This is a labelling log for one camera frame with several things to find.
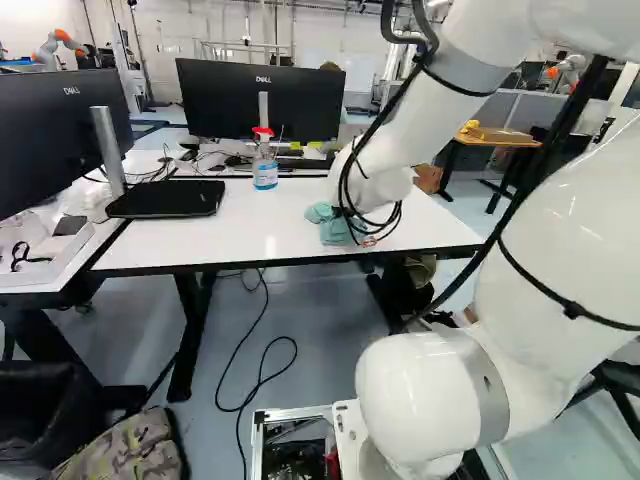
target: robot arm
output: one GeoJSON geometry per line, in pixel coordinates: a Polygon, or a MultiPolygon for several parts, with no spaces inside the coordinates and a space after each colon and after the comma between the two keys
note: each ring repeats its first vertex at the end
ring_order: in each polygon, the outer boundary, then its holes
{"type": "MultiPolygon", "coordinates": [[[[615,4],[616,12],[635,10],[624,0],[615,4]]],[[[456,0],[431,62],[373,136],[356,142],[358,168],[349,162],[352,145],[337,155],[329,174],[332,204],[348,217],[400,202],[412,185],[403,167],[431,161],[540,38],[639,58],[634,15],[616,15],[617,28],[603,8],[597,0],[456,0]],[[352,205],[345,207],[345,196],[352,205]]]]}
{"type": "MultiPolygon", "coordinates": [[[[355,206],[401,200],[410,188],[402,168],[433,158],[484,103],[478,94],[520,63],[534,33],[638,61],[639,19],[640,4],[625,0],[456,0],[441,51],[362,148],[363,172],[349,173],[355,206]]],[[[461,452],[551,422],[584,376],[637,335],[640,227],[628,219],[639,206],[639,135],[640,121],[630,123],[520,206],[482,265],[477,323],[387,337],[364,352],[362,417],[401,478],[446,478],[461,452]],[[608,185],[628,193],[607,195],[608,185]]],[[[334,180],[347,158],[348,149],[334,180]]],[[[334,183],[334,201],[343,186],[334,183]]]]}
{"type": "Polygon", "coordinates": [[[546,73],[549,78],[558,81],[558,86],[556,87],[558,93],[573,93],[585,68],[587,68],[587,60],[584,56],[573,54],[555,67],[547,69],[546,73]]]}
{"type": "Polygon", "coordinates": [[[40,48],[32,55],[33,60],[45,65],[45,70],[55,72],[58,70],[54,53],[58,49],[58,42],[62,42],[69,50],[73,50],[76,56],[89,55],[89,49],[80,42],[73,40],[67,32],[56,28],[49,32],[49,37],[40,48]]]}

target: camouflage bag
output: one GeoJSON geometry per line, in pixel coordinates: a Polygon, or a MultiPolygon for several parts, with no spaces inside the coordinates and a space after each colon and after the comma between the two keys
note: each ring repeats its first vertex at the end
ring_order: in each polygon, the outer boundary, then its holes
{"type": "Polygon", "coordinates": [[[167,412],[152,408],[117,423],[48,480],[180,480],[184,467],[167,412]]]}

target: person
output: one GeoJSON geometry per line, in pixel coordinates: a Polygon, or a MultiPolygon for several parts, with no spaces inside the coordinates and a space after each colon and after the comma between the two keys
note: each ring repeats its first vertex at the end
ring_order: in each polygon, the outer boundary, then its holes
{"type": "MultiPolygon", "coordinates": [[[[329,72],[343,72],[344,70],[342,70],[337,63],[335,62],[330,62],[330,61],[326,61],[324,62],[322,65],[320,65],[318,67],[318,70],[327,70],[329,72]]],[[[344,106],[344,101],[342,103],[342,109],[340,110],[340,123],[349,123],[348,122],[348,117],[347,117],[347,109],[344,106]]]]}

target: teal cloth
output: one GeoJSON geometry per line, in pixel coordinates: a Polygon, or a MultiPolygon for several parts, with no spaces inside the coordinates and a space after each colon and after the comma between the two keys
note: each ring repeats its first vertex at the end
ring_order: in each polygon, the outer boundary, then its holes
{"type": "MultiPolygon", "coordinates": [[[[349,233],[349,226],[344,217],[336,217],[333,208],[325,202],[318,202],[311,205],[304,212],[304,218],[311,223],[320,226],[320,242],[323,245],[353,245],[353,238],[349,233]]],[[[360,229],[365,230],[365,224],[359,218],[354,218],[352,222],[360,229]]],[[[364,239],[365,235],[354,230],[353,234],[358,243],[364,239]]]]}

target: gray floor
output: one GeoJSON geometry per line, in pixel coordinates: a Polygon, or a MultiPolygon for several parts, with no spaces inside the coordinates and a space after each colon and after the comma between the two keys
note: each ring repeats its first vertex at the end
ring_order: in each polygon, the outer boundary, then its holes
{"type": "MultiPolygon", "coordinates": [[[[165,142],[172,147],[176,141],[172,130],[151,134],[136,148],[162,148],[165,142]]],[[[452,182],[449,191],[456,201],[442,203],[482,235],[492,229],[506,208],[503,201],[495,215],[485,215],[490,191],[475,181],[452,182]]],[[[441,262],[434,280],[436,290],[444,288],[465,262],[441,262]]],[[[352,398],[359,354],[386,333],[364,275],[353,264],[268,269],[265,279],[269,308],[229,372],[221,395],[223,404],[238,404],[251,389],[262,351],[273,338],[291,336],[299,351],[293,367],[264,386],[247,409],[241,436],[249,453],[251,411],[352,398]]],[[[256,281],[255,272],[246,273],[248,284],[256,281]]],[[[472,296],[473,279],[445,308],[462,308],[472,296]]],[[[235,415],[219,412],[213,398],[224,365],[260,312],[264,298],[262,289],[245,291],[238,278],[220,280],[215,286],[193,397],[172,405],[194,479],[241,478],[235,415]]],[[[73,311],[50,313],[100,380],[149,384],[176,350],[184,325],[172,277],[108,280],[94,304],[96,311],[88,316],[73,311]]],[[[290,355],[288,345],[276,347],[267,358],[266,370],[278,369],[290,355]]],[[[165,404],[166,388],[165,382],[152,404],[165,404]]],[[[574,407],[538,432],[508,442],[501,450],[507,458],[505,469],[521,480],[640,478],[638,444],[606,394],[574,407]]]]}

